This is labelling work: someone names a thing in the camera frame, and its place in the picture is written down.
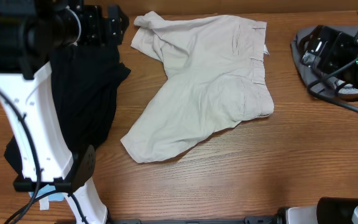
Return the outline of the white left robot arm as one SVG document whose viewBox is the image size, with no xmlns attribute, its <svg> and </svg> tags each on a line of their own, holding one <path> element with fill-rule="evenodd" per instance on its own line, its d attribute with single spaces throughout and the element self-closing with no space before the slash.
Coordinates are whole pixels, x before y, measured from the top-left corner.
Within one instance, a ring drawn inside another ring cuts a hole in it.
<svg viewBox="0 0 358 224">
<path fill-rule="evenodd" d="M 93 182 L 107 139 L 129 19 L 83 1 L 0 1 L 0 103 L 13 138 L 5 157 L 30 203 L 46 186 L 67 200 L 77 223 L 112 223 Z"/>
</svg>

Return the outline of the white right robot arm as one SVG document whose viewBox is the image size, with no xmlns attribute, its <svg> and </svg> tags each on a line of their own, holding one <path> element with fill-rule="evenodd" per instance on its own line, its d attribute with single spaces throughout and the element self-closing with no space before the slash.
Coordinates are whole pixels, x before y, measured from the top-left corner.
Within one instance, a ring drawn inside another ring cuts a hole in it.
<svg viewBox="0 0 358 224">
<path fill-rule="evenodd" d="M 358 27 L 318 25 L 299 30 L 291 51 L 312 97 L 358 114 L 353 104 L 358 101 Z M 358 198 L 322 197 L 314 206 L 281 208 L 271 221 L 358 224 Z"/>
</svg>

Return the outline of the beige cotton shorts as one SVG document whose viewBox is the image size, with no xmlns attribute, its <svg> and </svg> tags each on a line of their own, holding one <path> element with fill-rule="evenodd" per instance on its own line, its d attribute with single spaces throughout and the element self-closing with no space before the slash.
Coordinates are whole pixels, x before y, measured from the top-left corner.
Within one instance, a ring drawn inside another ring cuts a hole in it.
<svg viewBox="0 0 358 224">
<path fill-rule="evenodd" d="M 136 162 L 171 159 L 215 132 L 273 113 L 264 21 L 230 15 L 169 21 L 149 12 L 134 24 L 132 47 L 162 62 L 167 76 L 121 140 Z"/>
</svg>

